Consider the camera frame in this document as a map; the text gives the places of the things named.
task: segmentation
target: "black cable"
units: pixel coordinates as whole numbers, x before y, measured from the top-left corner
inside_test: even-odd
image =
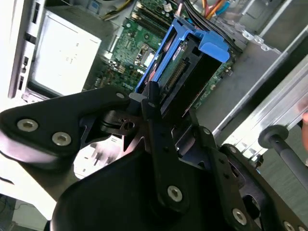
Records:
[[[207,29],[203,28],[203,26],[198,22],[198,20],[196,20],[196,18],[193,15],[191,15],[191,13],[187,12],[187,14],[188,14],[189,18],[191,19],[191,21],[193,22],[193,24],[195,24],[197,27],[199,27],[202,30],[207,30]]]
[[[203,18],[199,12],[193,7],[190,0],[184,0],[184,6],[188,14],[191,16],[194,16],[194,20],[198,21],[199,25],[202,25],[201,29],[208,29],[208,30],[214,30],[217,33],[219,33],[229,44],[232,46],[237,52],[242,52],[242,50],[236,46],[234,41],[224,32],[222,29],[220,29],[218,26],[210,22],[209,20]]]

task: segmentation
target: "screw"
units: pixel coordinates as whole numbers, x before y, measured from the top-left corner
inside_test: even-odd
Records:
[[[71,143],[72,138],[67,133],[59,131],[54,133],[52,141],[58,146],[67,146]]]
[[[284,224],[284,227],[285,227],[286,230],[288,230],[288,231],[295,231],[293,226],[289,222],[284,221],[283,224]]]
[[[211,132],[208,129],[206,129],[206,128],[204,128],[203,131],[205,132],[206,135],[211,134]]]
[[[241,225],[246,225],[247,224],[247,220],[246,217],[244,215],[244,213],[242,213],[241,210],[239,210],[238,208],[234,208],[232,210],[233,216],[234,218],[237,220],[237,222],[239,222]]]
[[[117,95],[117,97],[120,97],[121,99],[125,98],[125,96],[123,94],[121,94],[121,93],[117,93],[116,95]]]
[[[32,132],[38,129],[39,125],[33,119],[22,119],[17,122],[17,127],[21,131]]]
[[[148,102],[148,104],[149,104],[151,107],[155,107],[155,104],[154,104],[154,103]]]
[[[175,202],[180,202],[183,199],[181,190],[174,185],[170,185],[168,187],[167,192],[168,192],[168,196]]]
[[[235,149],[234,147],[232,147],[232,146],[229,147],[229,150],[230,150],[232,153],[237,153],[237,152],[236,152],[236,149]]]

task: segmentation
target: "yellow cable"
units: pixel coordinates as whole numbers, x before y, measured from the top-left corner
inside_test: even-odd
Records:
[[[119,13],[121,10],[123,10],[132,0],[127,0],[126,2],[123,3],[123,5],[121,5],[119,8],[117,8],[116,11],[117,13]],[[103,17],[101,17],[101,19],[106,20],[108,18],[110,18],[111,16],[113,16],[113,14],[107,13],[105,14]]]
[[[206,17],[206,19],[210,19],[213,14],[221,7],[221,5],[225,2],[226,0],[221,0],[213,9],[212,11],[208,14],[208,16]]]

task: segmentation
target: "cable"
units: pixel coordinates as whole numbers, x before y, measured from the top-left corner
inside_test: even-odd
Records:
[[[219,33],[228,43],[229,45],[237,52],[241,53],[242,50],[236,46],[234,41],[224,32],[222,29],[220,29],[218,26],[213,24],[211,21],[203,18],[199,12],[192,6],[190,3],[190,0],[184,0],[184,6],[187,11],[187,13],[190,15],[190,17],[193,17],[195,21],[198,23],[196,24],[199,26],[202,30],[214,30],[217,33]]]
[[[204,18],[206,18],[206,16],[208,15],[208,11],[209,11],[207,0],[202,0],[202,6],[204,9]]]
[[[227,2],[223,5],[223,7],[222,7],[221,9],[219,9],[219,10],[216,11],[216,15],[220,15],[220,14],[224,13],[224,12],[227,10],[227,8],[228,8],[229,6],[230,6],[230,2],[227,1]]]
[[[107,21],[107,20],[117,17],[122,10],[127,8],[133,2],[134,2],[133,0],[127,0],[126,2],[123,3],[123,5],[118,7],[116,10],[110,11],[109,13],[105,14],[103,17],[101,17],[101,19],[103,19],[104,21]]]
[[[213,14],[222,6],[222,4],[225,2],[225,0],[221,0],[212,10],[211,12],[208,14],[208,16],[206,17],[206,19],[210,19]]]

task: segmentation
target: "metal rod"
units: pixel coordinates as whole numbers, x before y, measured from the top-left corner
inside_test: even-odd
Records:
[[[256,1],[256,0],[250,0],[250,2],[247,4],[247,6],[245,7],[245,9],[243,9],[242,15],[245,15],[245,14],[248,12],[249,8],[252,6],[252,4],[254,4],[255,1]]]
[[[259,34],[260,37],[263,37],[266,32],[271,28],[271,26],[275,23],[275,21],[279,18],[279,16],[284,12],[284,10],[290,5],[292,0],[286,0],[283,5],[280,7],[280,9],[275,13],[275,15],[271,18],[269,23],[266,25],[266,27],[261,31]]]
[[[305,164],[279,135],[271,136],[269,142],[299,182],[308,191],[308,168]]]

